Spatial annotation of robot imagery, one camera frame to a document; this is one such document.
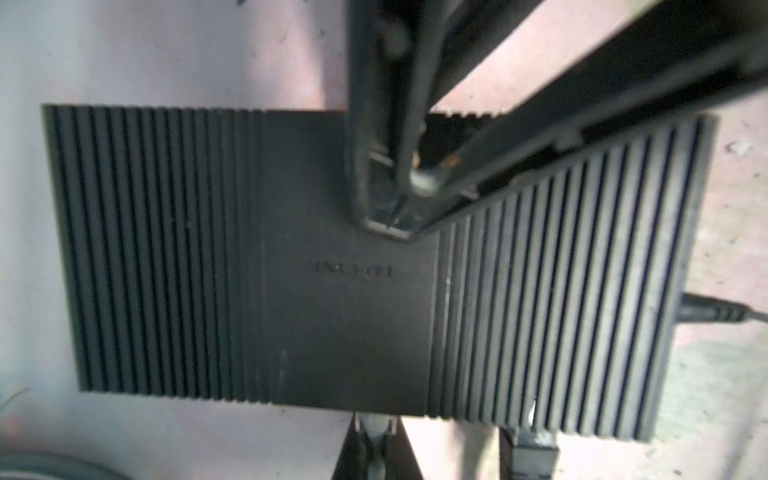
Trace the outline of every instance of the black cable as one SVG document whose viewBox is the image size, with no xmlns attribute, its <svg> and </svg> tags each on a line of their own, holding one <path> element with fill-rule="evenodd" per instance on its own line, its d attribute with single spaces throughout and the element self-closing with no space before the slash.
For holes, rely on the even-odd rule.
<svg viewBox="0 0 768 480">
<path fill-rule="evenodd" d="M 743 303 L 684 293 L 678 323 L 741 323 L 747 319 L 768 323 L 768 313 L 756 312 Z"/>
</svg>

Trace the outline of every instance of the ventilation grooves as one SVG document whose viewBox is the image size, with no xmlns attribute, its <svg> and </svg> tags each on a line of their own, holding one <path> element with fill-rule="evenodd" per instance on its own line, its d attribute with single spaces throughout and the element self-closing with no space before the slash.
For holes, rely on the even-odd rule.
<svg viewBox="0 0 768 480">
<path fill-rule="evenodd" d="M 451 289 L 438 287 L 434 311 L 450 314 L 435 321 L 430 415 L 650 438 L 695 221 L 680 212 L 700 202 L 696 132 L 712 128 L 699 118 L 628 137 L 451 227 L 472 228 L 467 241 L 444 248 L 452 232 L 439 233 L 437 282 Z"/>
<path fill-rule="evenodd" d="M 238 143 L 262 114 L 49 105 L 44 115 L 81 387 L 266 400 L 261 365 L 242 348 L 260 343 L 242 309 L 260 274 L 243 260 L 259 238 L 240 227 L 256 223 L 258 198 L 240 179 L 256 174 L 260 146 Z"/>
</svg>

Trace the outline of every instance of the ribbed surface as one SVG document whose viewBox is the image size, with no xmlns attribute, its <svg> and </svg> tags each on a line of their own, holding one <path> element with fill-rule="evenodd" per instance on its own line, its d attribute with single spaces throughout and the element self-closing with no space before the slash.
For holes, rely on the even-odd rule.
<svg viewBox="0 0 768 480">
<path fill-rule="evenodd" d="M 261 113 L 44 113 L 81 386 L 267 399 L 247 294 L 259 288 Z"/>
<path fill-rule="evenodd" d="M 711 120 L 402 245 L 339 211 L 340 114 L 44 113 L 83 389 L 653 432 Z"/>
<path fill-rule="evenodd" d="M 650 436 L 711 128 L 592 154 L 439 232 L 430 415 Z"/>
</svg>

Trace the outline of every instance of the dark strip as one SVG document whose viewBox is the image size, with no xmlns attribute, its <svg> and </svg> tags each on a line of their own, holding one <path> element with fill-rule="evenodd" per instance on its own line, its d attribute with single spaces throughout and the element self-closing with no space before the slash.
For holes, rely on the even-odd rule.
<svg viewBox="0 0 768 480">
<path fill-rule="evenodd" d="M 594 329 L 599 320 L 601 292 L 607 270 L 607 252 L 610 248 L 612 222 L 617 203 L 622 150 L 622 146 L 615 147 L 606 154 L 602 162 L 600 195 L 594 211 L 587 277 L 581 299 L 581 322 L 571 364 L 571 384 L 566 405 L 566 416 L 570 422 L 569 425 L 573 425 L 574 429 L 580 428 L 581 412 L 584 408 L 587 368 L 593 349 Z"/>
<path fill-rule="evenodd" d="M 445 332 L 443 333 L 444 339 L 443 339 L 443 346 L 441 351 L 441 367 L 442 371 L 440 372 L 440 395 L 436 399 L 437 405 L 435 406 L 436 410 L 439 412 L 439 415 L 442 415 L 444 417 L 449 417 L 450 413 L 447 408 L 447 402 L 446 398 L 449 394 L 446 390 L 446 382 L 448 381 L 449 377 L 449 370 L 450 370 L 450 364 L 448 359 L 449 354 L 449 346 L 452 342 L 452 331 L 451 331 L 451 325 L 452 325 L 452 319 L 451 319 L 451 308 L 453 303 L 453 276 L 454 276 L 454 269 L 456 265 L 456 255 L 455 255 L 455 248 L 456 248 L 456 225 L 451 225 L 450 228 L 448 228 L 448 233 L 446 234 L 449 237 L 449 241 L 446 242 L 445 245 L 445 256 L 449 259 L 448 264 L 445 266 L 445 302 L 443 303 L 443 323 L 445 326 L 443 329 Z"/>
<path fill-rule="evenodd" d="M 551 381 L 551 388 L 549 392 L 548 404 L 547 404 L 547 427 L 550 430 L 559 430 L 563 422 L 563 404 L 565 398 L 565 385 L 568 377 L 568 368 L 571 360 L 571 350 L 573 348 L 573 331 L 575 328 L 574 322 L 569 316 L 568 301 L 574 295 L 574 275 L 575 270 L 578 269 L 578 263 L 574 261 L 578 253 L 578 234 L 580 232 L 580 220 L 581 220 L 581 204 L 582 197 L 584 195 L 584 184 L 586 183 L 585 176 L 586 167 L 584 163 L 574 165 L 569 172 L 568 177 L 568 195 L 567 202 L 569 206 L 568 214 L 566 215 L 567 222 L 572 222 L 572 226 L 569 224 L 567 232 L 568 237 L 564 237 L 564 240 L 571 240 L 570 244 L 565 246 L 568 248 L 568 256 L 564 258 L 567 263 L 563 265 L 564 269 L 561 270 L 561 276 L 564 281 L 564 290 L 562 292 L 561 302 L 554 303 L 556 309 L 560 309 L 560 332 L 558 334 L 558 348 L 557 354 L 554 358 L 553 376 Z"/>
<path fill-rule="evenodd" d="M 655 216 L 655 199 L 658 197 L 660 178 L 663 168 L 658 165 L 659 155 L 668 149 L 668 135 L 657 134 L 645 147 L 645 160 L 640 190 L 636 202 L 632 238 L 627 260 L 627 269 L 622 283 L 622 294 L 617 328 L 617 336 L 612 348 L 615 354 L 611 358 L 606 392 L 604 394 L 603 414 L 606 423 L 613 422 L 611 434 L 617 435 L 618 421 L 621 414 L 621 396 L 627 364 L 631 355 L 631 341 L 637 323 L 637 309 L 643 295 L 643 278 L 647 268 L 651 227 Z"/>
<path fill-rule="evenodd" d="M 514 402 L 517 412 L 512 413 L 512 418 L 518 419 L 518 424 L 528 427 L 529 414 L 533 403 L 533 394 L 529 402 L 526 402 L 526 389 L 528 387 L 528 368 L 532 357 L 540 355 L 541 335 L 537 333 L 536 310 L 540 301 L 541 291 L 538 286 L 541 283 L 542 247 L 546 242 L 545 220 L 547 218 L 547 205 L 549 201 L 549 182 L 544 181 L 536 185 L 532 191 L 531 199 L 531 229 L 528 238 L 528 252 L 526 252 L 526 279 L 525 296 L 521 307 L 521 332 L 518 337 L 518 351 L 515 360 L 515 379 L 517 381 Z"/>
<path fill-rule="evenodd" d="M 437 259 L 435 265 L 435 292 L 432 301 L 432 357 L 429 367 L 429 390 L 427 397 L 427 413 L 429 416 L 440 415 L 440 402 L 443 396 L 443 372 L 445 371 L 445 344 L 448 327 L 448 306 L 450 301 L 447 288 L 453 264 L 451 255 L 453 244 L 453 228 L 440 230 L 437 233 Z"/>
<path fill-rule="evenodd" d="M 184 351 L 181 348 L 181 316 L 180 300 L 178 286 L 178 272 L 176 266 L 176 248 L 177 238 L 174 229 L 174 185 L 170 179 L 171 141 L 176 141 L 175 148 L 178 148 L 179 138 L 176 135 L 171 139 L 170 136 L 170 116 L 169 110 L 161 109 L 155 111 L 155 134 L 157 136 L 157 189 L 160 193 L 160 230 L 163 233 L 163 244 L 160 245 L 159 255 L 163 259 L 164 276 L 159 279 L 163 286 L 162 293 L 167 299 L 167 326 L 165 329 L 170 333 L 170 342 L 168 350 L 173 369 L 168 368 L 168 375 L 173 380 L 173 386 L 168 387 L 168 392 L 172 391 L 174 396 L 186 396 L 185 378 L 184 378 Z"/>
<path fill-rule="evenodd" d="M 160 212 L 160 190 L 157 187 L 157 110 L 141 109 L 142 138 L 144 139 L 144 167 L 147 182 L 147 203 L 149 206 L 150 248 L 152 264 L 150 266 L 154 287 L 154 309 L 157 321 L 157 342 L 161 360 L 162 394 L 170 395 L 174 391 L 174 371 L 170 350 L 170 331 L 168 328 L 168 308 L 165 289 L 165 265 L 162 219 Z"/>
<path fill-rule="evenodd" d="M 475 311 L 480 278 L 480 259 L 482 258 L 483 233 L 485 232 L 485 218 L 482 213 L 469 218 L 469 243 L 467 245 L 468 259 L 464 289 L 464 305 L 462 309 L 462 331 L 459 334 L 461 348 L 458 351 L 458 368 L 456 389 L 457 402 L 455 415 L 466 418 L 469 404 L 469 376 L 472 364 L 472 344 L 475 339 Z"/>
<path fill-rule="evenodd" d="M 111 119 L 114 136 L 114 170 L 118 179 L 120 197 L 121 234 L 125 252 L 125 288 L 128 297 L 129 330 L 132 339 L 132 351 L 135 361 L 136 390 L 141 394 L 150 392 L 146 337 L 144 336 L 144 311 L 141 302 L 141 281 L 139 270 L 136 202 L 134 201 L 133 165 L 141 158 L 136 144 L 129 144 L 127 111 L 112 108 Z"/>
<path fill-rule="evenodd" d="M 522 389 L 522 368 L 525 364 L 525 357 L 528 354 L 528 334 L 531 328 L 531 320 L 528 313 L 528 296 L 531 293 L 528 285 L 530 275 L 536 276 L 538 265 L 534 266 L 528 256 L 531 252 L 531 230 L 534 227 L 534 196 L 535 187 L 529 187 L 520 193 L 520 210 L 518 212 L 517 240 L 515 241 L 515 268 L 518 275 L 512 280 L 512 284 L 519 286 L 518 292 L 514 293 L 515 309 L 510 311 L 510 315 L 515 318 L 515 336 L 514 342 L 510 345 L 511 365 L 509 373 L 509 387 L 506 395 L 507 406 L 505 409 L 505 425 L 517 425 L 520 417 L 520 401 Z"/>
<path fill-rule="evenodd" d="M 498 369 L 500 366 L 501 354 L 499 346 L 504 337 L 505 305 L 507 302 L 508 279 L 510 271 L 509 260 L 511 258 L 511 245 L 514 233 L 512 224 L 515 221 L 515 206 L 509 201 L 503 201 L 499 204 L 499 239 L 496 251 L 496 262 L 494 266 L 494 286 L 491 305 L 491 329 L 488 333 L 488 353 L 485 363 L 485 377 L 483 379 L 482 391 L 483 400 L 480 410 L 480 421 L 490 423 L 493 421 L 496 405 L 498 403 Z"/>
<path fill-rule="evenodd" d="M 584 335 L 585 323 L 588 320 L 582 318 L 581 309 L 584 305 L 584 295 L 586 293 L 585 283 L 588 278 L 588 268 L 590 258 L 593 253 L 594 241 L 594 221 L 595 212 L 598 208 L 598 196 L 600 194 L 600 185 L 603 177 L 603 155 L 595 155 L 586 163 L 586 175 L 582 184 L 581 199 L 579 201 L 579 218 L 577 221 L 576 233 L 576 251 L 573 262 L 576 268 L 571 270 L 572 288 L 568 292 L 565 307 L 565 322 L 572 326 L 567 337 L 567 355 L 566 365 L 570 368 L 563 368 L 562 376 L 559 378 L 563 383 L 560 384 L 562 396 L 558 398 L 556 407 L 563 412 L 564 432 L 573 432 L 578 422 L 578 413 L 568 409 L 568 403 L 574 392 L 573 374 L 578 347 L 581 337 Z"/>
<path fill-rule="evenodd" d="M 229 295 L 227 294 L 227 247 L 224 224 L 226 212 L 223 198 L 222 176 L 222 131 L 221 112 L 208 112 L 208 129 L 210 135 L 210 193 L 211 218 L 214 234 L 214 298 L 217 318 L 217 336 L 219 343 L 218 370 L 221 382 L 221 398 L 232 399 L 232 379 L 230 376 L 230 321 Z"/>
<path fill-rule="evenodd" d="M 245 111 L 235 111 L 234 113 L 234 135 L 235 135 L 235 170 L 237 172 L 237 215 L 240 235 L 238 237 L 238 258 L 242 266 L 242 282 L 240 283 L 240 298 L 242 303 L 242 314 L 240 321 L 243 323 L 243 363 L 241 372 L 243 375 L 243 388 L 245 399 L 250 402 L 258 400 L 257 384 L 259 382 L 257 366 L 253 365 L 253 350 L 257 348 L 254 345 L 256 338 L 256 326 L 254 322 L 248 322 L 247 319 L 254 318 L 258 313 L 253 301 L 253 291 L 257 282 L 253 279 L 253 245 L 256 239 L 253 234 L 252 211 L 256 207 L 250 203 L 251 189 L 255 188 L 251 184 L 250 170 L 252 168 L 251 148 L 248 136 L 249 117 Z"/>
<path fill-rule="evenodd" d="M 120 232 L 120 213 L 118 210 L 118 190 L 114 176 L 114 158 L 110 139 L 110 125 L 106 108 L 95 108 L 94 138 L 96 140 L 99 174 L 98 183 L 101 187 L 101 201 L 104 207 L 104 232 L 106 236 L 106 252 L 108 254 L 108 269 L 111 274 L 109 288 L 111 291 L 111 307 L 116 335 L 116 350 L 118 351 L 120 377 L 118 391 L 134 392 L 133 359 L 131 358 L 131 338 L 128 330 L 127 304 L 123 279 L 123 247 Z"/>
<path fill-rule="evenodd" d="M 191 155 L 190 132 L 182 123 L 182 111 L 172 109 L 168 112 L 170 132 L 170 173 L 174 191 L 174 226 L 176 230 L 176 266 L 179 279 L 179 312 L 181 315 L 181 337 L 184 351 L 184 384 L 186 394 L 192 398 L 199 395 L 197 365 L 195 359 L 194 308 L 192 305 L 192 279 L 190 274 L 189 218 L 187 212 L 187 168 L 185 161 Z"/>
<path fill-rule="evenodd" d="M 584 403 L 581 408 L 579 431 L 597 431 L 597 420 L 605 382 L 605 372 L 609 360 L 608 350 L 611 347 L 611 334 L 614 331 L 616 311 L 621 288 L 621 278 L 624 274 L 624 261 L 627 257 L 629 244 L 629 225 L 634 212 L 634 192 L 640 180 L 641 162 L 630 164 L 627 161 L 629 146 L 624 145 L 615 154 L 620 156 L 618 163 L 619 184 L 616 193 L 614 216 L 611 219 L 611 235 L 608 240 L 602 286 L 600 308 L 595 319 L 596 326 L 591 343 L 589 370 L 587 373 Z"/>
<path fill-rule="evenodd" d="M 539 184 L 537 189 L 538 200 L 541 202 L 537 208 L 542 220 L 546 220 L 543 232 L 541 233 L 541 253 L 538 258 L 540 264 L 538 278 L 536 279 L 536 299 L 535 307 L 532 310 L 531 329 L 531 348 L 530 354 L 526 359 L 525 366 L 525 384 L 523 387 L 521 425 L 529 424 L 529 415 L 535 407 L 536 395 L 538 392 L 538 377 L 541 366 L 541 358 L 544 355 L 544 334 L 549 307 L 549 296 L 552 286 L 552 270 L 554 269 L 554 258 L 557 250 L 558 225 L 560 223 L 560 212 L 562 206 L 561 197 L 557 197 L 558 192 L 553 190 L 553 180 L 545 180 Z"/>
<path fill-rule="evenodd" d="M 497 425 L 507 424 L 507 412 L 509 411 L 509 389 L 512 368 L 512 359 L 515 354 L 515 334 L 517 333 L 518 324 L 518 304 L 520 301 L 520 286 L 522 284 L 522 258 L 519 255 L 521 249 L 518 249 L 518 245 L 521 242 L 522 235 L 524 235 L 525 226 L 521 225 L 521 195 L 515 195 L 507 200 L 507 211 L 509 215 L 511 225 L 511 245 L 509 247 L 510 259 L 506 264 L 507 269 L 507 281 L 508 286 L 504 298 L 504 309 L 501 311 L 502 318 L 504 319 L 504 327 L 501 334 L 501 347 L 499 352 L 499 358 L 501 361 L 498 364 L 498 372 L 496 378 L 495 399 L 493 409 L 493 421 Z"/>
<path fill-rule="evenodd" d="M 549 409 L 549 394 L 554 375 L 554 361 L 558 351 L 558 340 L 561 330 L 563 298 L 565 297 L 565 274 L 573 247 L 573 231 L 575 224 L 576 203 L 568 201 L 573 183 L 566 171 L 554 177 L 551 185 L 550 208 L 557 212 L 557 220 L 552 218 L 556 233 L 551 233 L 554 241 L 555 258 L 552 271 L 552 285 L 546 306 L 546 324 L 544 327 L 544 347 L 538 374 L 538 390 L 536 392 L 536 409 L 534 411 L 533 429 L 543 429 L 547 422 Z"/>
<path fill-rule="evenodd" d="M 72 200 L 68 197 L 68 182 L 65 166 L 67 162 L 64 158 L 64 148 L 61 137 L 61 112 L 60 108 L 52 105 L 43 107 L 43 116 L 45 118 L 45 130 L 48 136 L 48 154 L 51 165 L 51 183 L 55 196 L 61 199 L 58 202 L 57 227 L 59 240 L 61 244 L 62 259 L 64 263 L 65 287 L 68 295 L 69 318 L 72 328 L 72 340 L 74 347 L 74 364 L 78 373 L 78 385 L 80 390 L 93 388 L 91 383 L 91 358 L 88 355 L 86 345 L 86 329 L 84 318 L 83 302 L 81 294 L 81 284 L 78 282 L 78 264 L 75 261 L 76 254 L 74 245 L 77 239 L 74 237 L 72 225 L 74 222 L 73 210 L 77 213 L 81 206 L 73 206 Z"/>
<path fill-rule="evenodd" d="M 152 262 L 150 253 L 150 225 L 148 220 L 147 193 L 144 152 L 141 145 L 141 124 L 139 110 L 126 110 L 126 132 L 128 138 L 128 160 L 131 166 L 133 186 L 135 239 L 137 244 L 138 278 L 141 285 L 141 310 L 139 319 L 141 325 L 135 331 L 142 332 L 145 337 L 144 355 L 147 357 L 147 377 L 149 378 L 149 393 L 161 395 L 161 365 L 158 361 L 160 352 L 157 345 L 157 321 L 154 312 L 154 287 L 152 284 Z"/>
<path fill-rule="evenodd" d="M 205 310 L 203 307 L 203 279 L 202 266 L 200 265 L 202 253 L 200 252 L 200 218 L 198 208 L 200 194 L 197 188 L 197 132 L 194 110 L 185 109 L 181 113 L 181 126 L 184 142 L 184 176 L 186 177 L 187 191 L 187 242 L 190 258 L 190 292 L 192 295 L 192 311 L 195 338 L 195 353 L 197 357 L 197 392 L 204 399 L 210 398 L 208 385 L 208 358 L 205 343 Z"/>
<path fill-rule="evenodd" d="M 493 295 L 498 275 L 499 227 L 502 222 L 502 206 L 495 205 L 485 211 L 485 239 L 482 250 L 482 268 L 479 278 L 477 318 L 475 320 L 475 348 L 472 352 L 472 377 L 469 383 L 470 399 L 467 420 L 478 422 L 485 404 L 485 379 L 490 356 L 488 340 L 492 326 L 498 320 L 493 315 Z"/>
<path fill-rule="evenodd" d="M 453 256 L 456 267 L 452 271 L 451 278 L 451 309 L 449 311 L 449 343 L 445 354 L 445 385 L 446 395 L 443 397 L 443 415 L 453 417 L 456 415 L 457 403 L 457 372 L 458 355 L 461 348 L 462 311 L 464 303 L 464 288 L 467 270 L 469 220 L 463 220 L 456 225 L 456 242 Z"/>
<path fill-rule="evenodd" d="M 91 258 L 93 250 L 88 236 L 88 204 L 85 199 L 78 125 L 74 108 L 62 108 L 61 136 L 64 140 L 62 143 L 65 153 L 65 170 L 69 183 L 67 190 L 73 219 L 72 232 L 73 237 L 77 239 L 74 264 L 79 266 L 78 283 L 81 285 L 83 317 L 90 320 L 86 323 L 86 343 L 91 364 L 91 388 L 103 392 L 107 389 L 104 379 L 104 351 L 101 349 L 94 267 Z"/>
<path fill-rule="evenodd" d="M 114 325 L 112 322 L 110 274 L 107 261 L 107 247 L 105 245 L 106 239 L 104 238 L 104 214 L 101 212 L 101 190 L 98 180 L 99 164 L 94 148 L 95 138 L 92 114 L 92 110 L 87 107 L 77 107 L 75 109 L 78 122 L 79 159 L 84 182 L 87 229 L 91 245 L 91 261 L 93 262 L 93 270 L 88 272 L 93 276 L 92 282 L 96 296 L 95 314 L 96 318 L 98 318 L 101 348 L 104 352 L 106 387 L 110 392 L 119 392 L 121 385 L 118 373 Z"/>
<path fill-rule="evenodd" d="M 237 189 L 237 164 L 235 151 L 234 116 L 231 110 L 221 111 L 221 173 L 223 181 L 223 221 L 225 228 L 224 261 L 227 268 L 227 318 L 230 322 L 230 358 L 229 374 L 232 381 L 232 397 L 245 400 L 243 391 L 243 376 L 240 374 L 243 365 L 243 316 L 240 311 L 240 252 L 239 241 L 239 210 L 238 198 L 241 193 Z"/>
<path fill-rule="evenodd" d="M 200 219 L 200 258 L 203 288 L 203 318 L 208 365 L 208 388 L 210 397 L 221 398 L 218 362 L 218 341 L 216 337 L 216 307 L 214 299 L 214 255 L 212 240 L 212 220 L 210 214 L 210 132 L 208 131 L 207 111 L 194 112 L 195 157 L 197 159 L 197 208 Z"/>
<path fill-rule="evenodd" d="M 628 194 L 629 199 L 627 202 L 628 214 L 631 215 L 628 220 L 631 222 L 631 227 L 627 230 L 629 236 L 629 245 L 626 249 L 625 258 L 621 261 L 623 267 L 621 269 L 621 275 L 615 279 L 618 284 L 619 294 L 617 296 L 617 312 L 614 325 L 613 336 L 611 338 L 611 346 L 608 353 L 608 365 L 605 374 L 605 380 L 603 384 L 603 392 L 601 397 L 600 415 L 598 419 L 598 434 L 612 436 L 616 429 L 617 409 L 619 400 L 619 388 L 620 384 L 617 379 L 624 374 L 624 365 L 626 362 L 626 337 L 630 333 L 630 329 L 633 326 L 632 312 L 631 312 L 631 300 L 634 297 L 634 292 L 627 290 L 627 279 L 630 275 L 637 275 L 637 267 L 633 267 L 633 262 L 636 257 L 636 253 L 633 250 L 633 244 L 635 241 L 634 228 L 637 223 L 637 212 L 640 209 L 638 202 L 643 200 L 641 196 L 642 186 L 645 178 L 646 163 L 648 162 L 647 156 L 649 154 L 650 140 L 637 139 L 630 144 L 629 152 L 627 154 L 627 165 L 630 168 L 630 173 L 625 177 L 632 179 L 634 188 Z"/>
<path fill-rule="evenodd" d="M 253 311 L 257 315 L 258 319 L 255 332 L 257 336 L 253 337 L 254 342 L 258 346 L 256 349 L 252 349 L 253 354 L 253 374 L 259 375 L 259 396 L 258 399 L 261 402 L 268 402 L 272 396 L 270 394 L 270 356 L 267 354 L 268 349 L 271 348 L 269 338 L 267 338 L 266 329 L 266 267 L 264 266 L 264 232 L 262 227 L 262 215 L 261 209 L 263 208 L 264 198 L 264 175 L 262 170 L 262 156 L 263 151 L 266 149 L 264 139 L 264 124 L 266 122 L 266 113 L 253 112 L 250 115 L 249 129 L 248 129 L 248 148 L 250 149 L 249 162 L 251 163 L 251 183 L 252 187 L 249 190 L 251 193 L 250 202 L 254 206 L 251 211 L 251 224 L 253 226 L 253 242 L 251 245 L 258 245 L 259 248 L 250 248 L 253 252 L 252 262 L 253 266 L 253 279 L 255 281 L 254 292 L 258 292 L 257 295 L 252 295 L 255 303 Z"/>
</svg>

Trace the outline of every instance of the black power cable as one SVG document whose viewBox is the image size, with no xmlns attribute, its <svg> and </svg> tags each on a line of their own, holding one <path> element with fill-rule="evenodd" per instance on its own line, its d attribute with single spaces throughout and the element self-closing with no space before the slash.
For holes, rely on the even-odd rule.
<svg viewBox="0 0 768 480">
<path fill-rule="evenodd" d="M 683 294 L 677 314 L 678 323 L 741 323 L 748 319 L 768 323 L 768 313 L 757 312 L 743 303 L 692 293 Z"/>
</svg>

